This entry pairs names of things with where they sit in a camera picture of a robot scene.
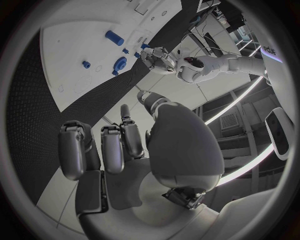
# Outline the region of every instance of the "robotic arm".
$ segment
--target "robotic arm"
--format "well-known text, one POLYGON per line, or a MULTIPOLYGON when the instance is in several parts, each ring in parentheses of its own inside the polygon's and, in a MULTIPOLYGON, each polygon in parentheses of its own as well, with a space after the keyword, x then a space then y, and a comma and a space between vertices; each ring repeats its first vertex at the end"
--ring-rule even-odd
POLYGON ((215 78, 219 73, 236 74, 238 72, 263 76, 268 79, 262 59, 236 54, 221 57, 191 57, 188 48, 179 48, 176 58, 163 47, 145 47, 141 59, 153 72, 176 77, 188 84, 197 84, 215 78))

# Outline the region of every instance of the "air vent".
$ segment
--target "air vent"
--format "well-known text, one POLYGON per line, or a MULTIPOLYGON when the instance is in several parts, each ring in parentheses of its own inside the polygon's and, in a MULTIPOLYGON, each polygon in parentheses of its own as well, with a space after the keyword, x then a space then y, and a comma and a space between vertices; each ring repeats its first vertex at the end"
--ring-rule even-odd
POLYGON ((231 113, 226 116, 221 116, 220 121, 221 121, 221 130, 239 126, 238 118, 235 113, 231 113))

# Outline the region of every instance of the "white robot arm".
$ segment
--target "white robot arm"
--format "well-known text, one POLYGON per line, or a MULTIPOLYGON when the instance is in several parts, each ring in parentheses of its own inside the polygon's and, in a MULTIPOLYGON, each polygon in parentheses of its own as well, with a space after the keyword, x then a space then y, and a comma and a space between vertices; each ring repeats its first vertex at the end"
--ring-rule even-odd
POLYGON ((219 73, 236 74, 238 72, 263 76, 268 79, 262 59, 236 54, 221 57, 191 57, 188 48, 179 48, 177 59, 163 47, 144 48, 141 58, 147 67, 158 74, 175 74, 188 84, 197 84, 215 78, 219 73))

